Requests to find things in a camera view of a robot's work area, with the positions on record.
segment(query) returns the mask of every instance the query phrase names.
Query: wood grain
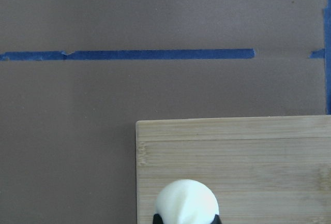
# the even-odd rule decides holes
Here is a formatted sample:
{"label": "wood grain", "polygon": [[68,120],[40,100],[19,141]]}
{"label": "wood grain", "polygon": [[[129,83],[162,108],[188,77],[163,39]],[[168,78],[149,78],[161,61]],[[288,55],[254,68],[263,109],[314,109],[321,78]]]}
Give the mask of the wood grain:
{"label": "wood grain", "polygon": [[139,121],[136,132],[138,224],[180,178],[214,192],[224,224],[331,224],[331,116]]}

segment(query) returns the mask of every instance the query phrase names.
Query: wooden board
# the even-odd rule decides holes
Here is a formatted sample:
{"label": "wooden board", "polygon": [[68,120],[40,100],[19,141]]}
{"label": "wooden board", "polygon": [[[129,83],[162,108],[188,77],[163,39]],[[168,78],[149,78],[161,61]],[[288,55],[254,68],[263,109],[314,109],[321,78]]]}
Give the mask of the wooden board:
{"label": "wooden board", "polygon": [[214,192],[223,224],[331,223],[331,116],[139,121],[136,132],[138,224],[180,178]]}

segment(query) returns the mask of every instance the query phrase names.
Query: blue painter's tape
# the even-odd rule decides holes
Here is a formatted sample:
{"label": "blue painter's tape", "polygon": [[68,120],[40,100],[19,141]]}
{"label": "blue painter's tape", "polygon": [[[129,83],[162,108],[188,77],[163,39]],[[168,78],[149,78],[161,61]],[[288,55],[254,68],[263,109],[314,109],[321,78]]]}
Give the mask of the blue painter's tape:
{"label": "blue painter's tape", "polygon": [[331,0],[324,9],[326,113],[331,114]]}
{"label": "blue painter's tape", "polygon": [[312,51],[309,58],[324,58],[325,57],[325,49],[319,49],[316,51]]}
{"label": "blue painter's tape", "polygon": [[220,59],[253,58],[254,49],[76,51],[67,59]]}
{"label": "blue painter's tape", "polygon": [[14,60],[14,61],[23,61],[23,60],[63,60],[65,53],[62,51],[53,51],[53,52],[5,52],[0,54],[0,61]]}
{"label": "blue painter's tape", "polygon": [[6,52],[0,60],[228,59],[253,58],[254,49]]}

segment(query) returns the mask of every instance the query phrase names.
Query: vertical blue tape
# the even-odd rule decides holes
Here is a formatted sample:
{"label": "vertical blue tape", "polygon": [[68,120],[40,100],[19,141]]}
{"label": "vertical blue tape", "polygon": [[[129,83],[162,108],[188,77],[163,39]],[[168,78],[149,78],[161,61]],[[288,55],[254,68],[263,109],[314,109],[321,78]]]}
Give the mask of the vertical blue tape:
{"label": "vertical blue tape", "polygon": [[324,9],[326,113],[331,114],[331,0]]}

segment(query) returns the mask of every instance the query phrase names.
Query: gray-brown backdrop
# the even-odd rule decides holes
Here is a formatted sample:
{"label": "gray-brown backdrop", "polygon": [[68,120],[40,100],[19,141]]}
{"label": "gray-brown backdrop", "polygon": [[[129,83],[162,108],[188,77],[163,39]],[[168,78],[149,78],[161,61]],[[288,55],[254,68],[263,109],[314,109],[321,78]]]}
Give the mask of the gray-brown backdrop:
{"label": "gray-brown backdrop", "polygon": [[0,63],[0,223],[134,223],[137,120],[325,114],[326,0],[0,0],[6,51],[255,48],[249,60]]}

